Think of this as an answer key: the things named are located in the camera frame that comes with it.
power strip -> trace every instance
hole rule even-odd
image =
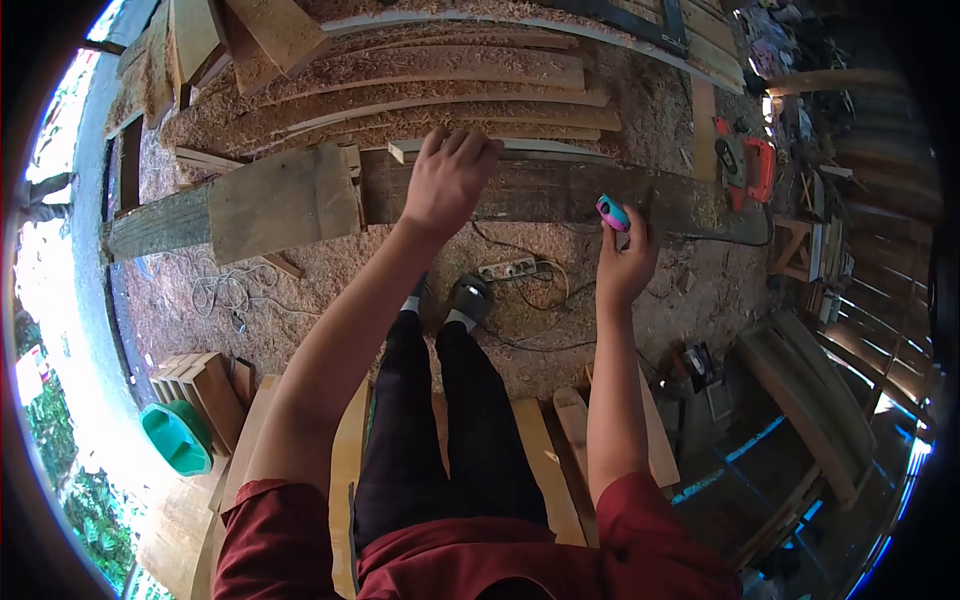
[[[495,265],[487,265],[477,269],[477,274],[484,281],[512,281],[521,277],[534,275],[537,272],[537,259],[520,258]]]

green plastic basin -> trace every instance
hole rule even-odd
[[[140,424],[160,456],[184,477],[203,475],[213,468],[213,436],[186,400],[148,404]]]

pink tape measure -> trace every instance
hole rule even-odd
[[[623,210],[623,206],[607,194],[601,195],[597,201],[597,212],[607,225],[617,231],[626,233],[630,230],[630,217]]]

dirt floor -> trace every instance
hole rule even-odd
[[[601,140],[604,146],[618,147],[622,160],[689,175],[680,152],[681,148],[691,152],[689,76],[621,48],[595,44],[591,52],[624,126],[621,132],[605,133],[610,138]],[[730,118],[746,115],[752,123],[762,118],[753,99],[719,90],[717,111]],[[144,133],[141,153],[143,202],[172,193],[178,183],[203,176],[176,165],[173,156],[157,143],[156,132]],[[477,339],[503,375],[511,397],[549,398],[558,387],[578,383],[594,350],[592,282],[600,250],[599,227],[478,227],[490,240],[523,250],[496,245],[467,225],[434,263],[430,277],[434,295],[445,298],[459,275],[482,265],[530,254],[560,265],[569,277],[566,302],[567,282],[560,269],[547,264],[541,267],[555,272],[544,276],[549,280],[495,283],[496,307],[486,323],[489,331],[478,331]],[[389,227],[371,227],[366,233],[284,252],[287,260],[303,269],[299,281],[279,274],[259,258],[217,269],[210,260],[209,246],[145,257],[139,265],[124,263],[121,276],[126,294],[119,301],[128,304],[131,332],[140,354],[131,357],[132,364],[143,364],[146,354],[158,364],[173,354],[219,350],[252,362],[258,379],[266,373],[282,372],[316,316],[344,289],[389,231]],[[636,340],[643,356],[657,362],[668,347],[681,340],[703,340],[717,355],[725,353],[737,331],[777,301],[765,287],[767,253],[765,248],[712,241],[674,240],[667,244],[660,252],[656,276],[635,304]],[[220,283],[211,310],[216,276]],[[249,306],[244,303],[246,295],[252,299]],[[524,297],[537,306],[554,307],[538,310]],[[237,304],[244,305],[234,315],[229,306]],[[238,333],[241,322],[244,329]],[[512,348],[503,340],[536,350]],[[430,347],[439,390],[439,365],[432,344]]]

right hand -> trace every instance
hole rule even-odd
[[[414,164],[400,222],[445,243],[473,214],[502,149],[501,140],[480,132],[443,127],[430,132]]]
[[[653,228],[648,227],[640,213],[630,204],[623,209],[630,217],[630,246],[619,250],[616,246],[616,231],[603,224],[603,248],[597,267],[596,306],[597,312],[621,312],[630,310],[630,305],[647,287],[657,267],[657,244]]]

